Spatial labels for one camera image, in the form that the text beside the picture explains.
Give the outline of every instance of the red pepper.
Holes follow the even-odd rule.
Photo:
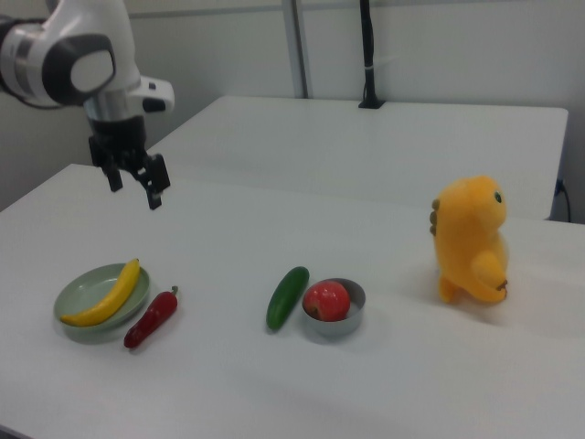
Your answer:
[[[178,288],[173,287],[173,292],[164,291],[154,298],[148,306],[144,315],[130,328],[124,338],[124,345],[129,349],[137,348],[145,338],[150,336],[166,319],[176,311],[178,301],[176,292]]]

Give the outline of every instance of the green cucumber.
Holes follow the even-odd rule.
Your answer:
[[[266,312],[266,325],[271,330],[278,331],[284,325],[308,282],[309,271],[304,267],[294,267],[282,278]]]

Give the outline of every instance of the metal bowl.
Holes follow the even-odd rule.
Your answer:
[[[364,305],[366,304],[366,293],[364,293],[364,289],[349,279],[335,278],[325,280],[338,282],[343,285],[349,293],[351,306],[349,307],[346,318],[337,322],[317,320],[303,310],[307,325],[325,337],[341,337],[354,332],[359,327],[364,313]]]

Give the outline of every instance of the stuffed toy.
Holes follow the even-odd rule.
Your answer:
[[[447,303],[464,290],[484,302],[507,295],[507,248],[498,228],[505,199],[492,178],[461,178],[432,202],[431,233],[441,268],[439,295]]]

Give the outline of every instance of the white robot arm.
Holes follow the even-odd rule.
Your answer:
[[[173,87],[140,75],[122,0],[47,3],[46,21],[0,16],[0,88],[38,108],[83,106],[93,164],[112,191],[128,171],[156,209],[170,181],[164,159],[144,150],[144,115],[172,111]]]

